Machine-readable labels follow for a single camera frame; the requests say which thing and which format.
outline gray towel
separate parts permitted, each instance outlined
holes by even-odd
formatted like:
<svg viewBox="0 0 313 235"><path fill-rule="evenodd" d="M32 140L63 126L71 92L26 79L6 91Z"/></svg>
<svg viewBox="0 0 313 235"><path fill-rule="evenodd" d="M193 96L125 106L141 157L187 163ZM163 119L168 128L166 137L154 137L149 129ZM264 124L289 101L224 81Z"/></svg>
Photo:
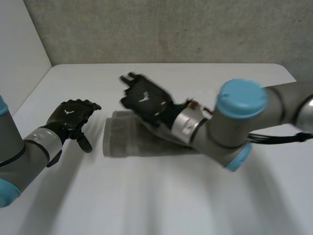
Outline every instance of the gray towel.
<svg viewBox="0 0 313 235"><path fill-rule="evenodd" d="M157 129L145 126L131 111L115 111L107 118L103 136L103 155L107 157L153 157L198 154L197 151Z"/></svg>

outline white tabletop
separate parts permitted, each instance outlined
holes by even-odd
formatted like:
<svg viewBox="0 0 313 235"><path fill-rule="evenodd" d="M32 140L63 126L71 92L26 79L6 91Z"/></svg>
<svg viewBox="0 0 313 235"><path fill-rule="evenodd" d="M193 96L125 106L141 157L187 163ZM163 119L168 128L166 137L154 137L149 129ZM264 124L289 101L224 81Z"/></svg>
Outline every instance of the white tabletop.
<svg viewBox="0 0 313 235"><path fill-rule="evenodd" d="M207 156L106 158L106 118L121 110L118 77L144 73L184 101L213 107L233 78L264 86L294 81L275 64L106 64L53 67L14 115L22 137L45 124L68 99L102 106L84 126L93 145L84 153L66 141L61 160L46 168L9 207L3 235L295 235L312 234L313 141L254 145L235 173ZM290 135L284 125L258 133Z"/></svg>

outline concrete wall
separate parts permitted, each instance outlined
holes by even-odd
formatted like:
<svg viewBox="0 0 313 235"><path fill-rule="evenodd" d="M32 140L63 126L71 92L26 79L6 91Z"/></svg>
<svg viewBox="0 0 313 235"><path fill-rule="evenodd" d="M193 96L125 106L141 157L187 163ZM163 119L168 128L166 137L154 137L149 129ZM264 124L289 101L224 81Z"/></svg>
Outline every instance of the concrete wall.
<svg viewBox="0 0 313 235"><path fill-rule="evenodd" d="M311 0L24 0L53 65L278 63L313 77Z"/></svg>

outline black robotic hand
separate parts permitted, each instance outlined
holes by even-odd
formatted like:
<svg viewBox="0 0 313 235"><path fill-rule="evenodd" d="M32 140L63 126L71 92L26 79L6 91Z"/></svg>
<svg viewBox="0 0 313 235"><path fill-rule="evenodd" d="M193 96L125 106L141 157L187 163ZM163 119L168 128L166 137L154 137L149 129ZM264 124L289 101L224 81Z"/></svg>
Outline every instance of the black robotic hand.
<svg viewBox="0 0 313 235"><path fill-rule="evenodd" d="M120 101L127 109L131 109L144 122L152 126L164 123L171 128L177 115L187 107L188 102L180 105L173 103L172 97L161 87L141 74L129 73L121 76L121 81L129 88Z"/></svg>
<svg viewBox="0 0 313 235"><path fill-rule="evenodd" d="M63 102L49 117L44 128L54 131L62 143L66 139L77 140L81 149L90 153L92 146L82 132L82 127L96 110L101 110L101 107L89 100L78 99Z"/></svg>

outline light blue joint cap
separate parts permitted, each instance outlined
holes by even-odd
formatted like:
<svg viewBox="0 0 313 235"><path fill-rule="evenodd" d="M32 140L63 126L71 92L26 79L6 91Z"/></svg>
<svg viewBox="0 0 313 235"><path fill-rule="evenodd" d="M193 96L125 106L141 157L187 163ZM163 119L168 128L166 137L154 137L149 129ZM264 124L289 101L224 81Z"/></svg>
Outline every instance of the light blue joint cap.
<svg viewBox="0 0 313 235"><path fill-rule="evenodd" d="M3 101L2 96L0 95L0 116L5 114L8 111L8 106Z"/></svg>
<svg viewBox="0 0 313 235"><path fill-rule="evenodd" d="M216 107L234 119L252 118L261 113L268 104L268 94L258 83L233 79L220 89Z"/></svg>
<svg viewBox="0 0 313 235"><path fill-rule="evenodd" d="M233 172L236 171L248 158L251 149L252 144L251 143L246 144L245 147L238 154L238 156L230 164L226 165L225 168Z"/></svg>
<svg viewBox="0 0 313 235"><path fill-rule="evenodd" d="M0 208L7 207L21 195L21 191L10 182L0 179Z"/></svg>

